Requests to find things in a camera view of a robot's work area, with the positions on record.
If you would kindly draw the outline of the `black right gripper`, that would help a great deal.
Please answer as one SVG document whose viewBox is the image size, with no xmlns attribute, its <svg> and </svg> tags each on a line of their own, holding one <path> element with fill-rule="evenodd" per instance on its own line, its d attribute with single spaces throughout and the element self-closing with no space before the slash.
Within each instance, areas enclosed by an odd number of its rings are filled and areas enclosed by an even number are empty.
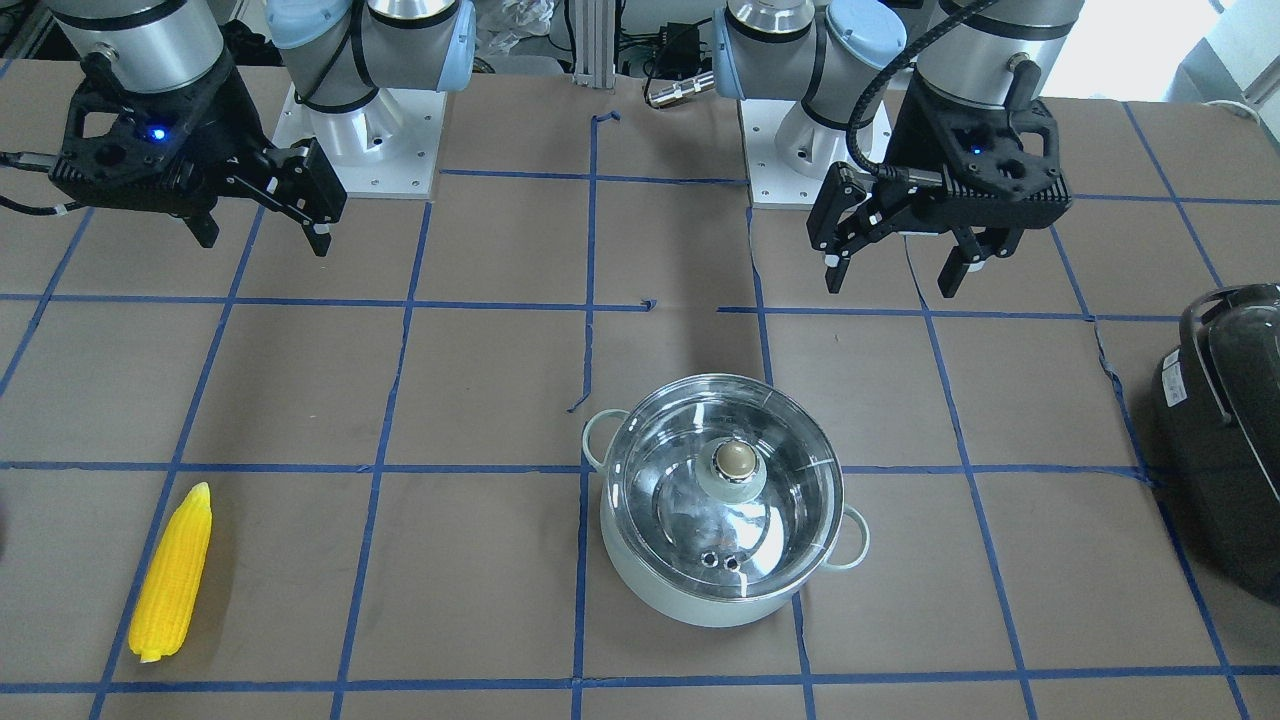
<svg viewBox="0 0 1280 720">
<path fill-rule="evenodd" d="M 183 218 L 202 249 L 220 237 L 216 202 L 250 199 L 308 223 L 314 255 L 328 256 L 346 190 L 319 141 L 278 147 L 268 138 L 229 51 L 202 77 L 159 94 L 127 90 L 122 61 L 101 50 L 81 68 L 50 173 L 58 188 L 93 208 Z"/>
</svg>

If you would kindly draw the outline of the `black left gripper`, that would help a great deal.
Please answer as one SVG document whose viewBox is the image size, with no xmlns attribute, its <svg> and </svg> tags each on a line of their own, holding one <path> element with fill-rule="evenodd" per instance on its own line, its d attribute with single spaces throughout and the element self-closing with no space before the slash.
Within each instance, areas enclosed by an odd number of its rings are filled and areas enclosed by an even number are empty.
<svg viewBox="0 0 1280 720">
<path fill-rule="evenodd" d="M 954 232 L 937 279 L 942 296 L 954 299 L 968 274 L 1012 254 L 1012 232 L 959 231 L 1043 229 L 1070 209 L 1059 126 L 1036 95 L 1042 74 L 1007 78 L 1011 87 L 992 108 L 913 79 L 881 163 L 900 173 L 865 182 L 847 163 L 829 168 L 806 219 L 829 293 L 844 287 L 852 255 L 891 232 Z"/>
</svg>

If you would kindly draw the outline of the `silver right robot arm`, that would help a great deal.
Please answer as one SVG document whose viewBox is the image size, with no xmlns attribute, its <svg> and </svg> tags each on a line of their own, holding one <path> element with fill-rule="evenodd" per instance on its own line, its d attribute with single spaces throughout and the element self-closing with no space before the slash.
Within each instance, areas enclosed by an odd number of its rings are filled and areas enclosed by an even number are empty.
<svg viewBox="0 0 1280 720">
<path fill-rule="evenodd" d="M 457 92 L 474 72 L 471 1 L 269 1 L 266 32 L 206 1 L 50 1 L 79 58 L 60 150 L 37 168 L 72 206 L 163 214 L 202 247 L 221 199 L 292 219 L 329 252 L 348 193 L 337 165 L 401 140 L 396 90 Z M 241 74 L 284 67 L 312 133 L 274 143 Z"/>
</svg>

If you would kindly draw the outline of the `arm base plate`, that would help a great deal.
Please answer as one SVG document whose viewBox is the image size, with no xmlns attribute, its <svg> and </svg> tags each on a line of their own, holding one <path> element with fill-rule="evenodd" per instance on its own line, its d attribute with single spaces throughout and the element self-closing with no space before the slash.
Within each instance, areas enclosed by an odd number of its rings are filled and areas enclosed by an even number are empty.
<svg viewBox="0 0 1280 720">
<path fill-rule="evenodd" d="M 352 199 L 431 200 L 451 95 L 381 88 L 364 108 L 321 113 L 289 87 L 271 141 L 316 138 Z"/>
<path fill-rule="evenodd" d="M 845 133 L 813 120 L 799 101 L 742 100 L 739 111 L 755 209 L 810 209 L 829 165 L 850 160 Z"/>
</svg>

